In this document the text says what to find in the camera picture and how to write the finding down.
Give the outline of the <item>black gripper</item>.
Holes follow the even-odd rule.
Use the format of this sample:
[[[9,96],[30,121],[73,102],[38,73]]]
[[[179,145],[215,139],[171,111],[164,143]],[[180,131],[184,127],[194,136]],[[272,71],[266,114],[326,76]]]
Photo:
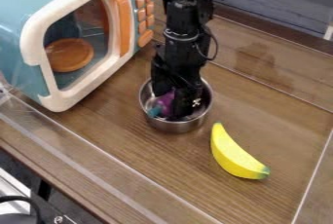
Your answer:
[[[198,30],[194,34],[164,31],[166,43],[156,48],[151,63],[151,83],[155,96],[174,88],[171,119],[190,116],[202,104],[200,68],[208,57],[211,36]]]

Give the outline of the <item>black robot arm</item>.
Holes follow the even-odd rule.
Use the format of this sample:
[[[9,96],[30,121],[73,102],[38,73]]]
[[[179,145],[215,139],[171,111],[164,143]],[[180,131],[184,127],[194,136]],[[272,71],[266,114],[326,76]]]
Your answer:
[[[151,61],[151,83],[155,97],[166,98],[160,112],[152,116],[176,121],[200,106],[203,82],[200,69],[208,60],[214,35],[207,27],[212,19],[212,0],[163,0],[166,42],[156,47]]]

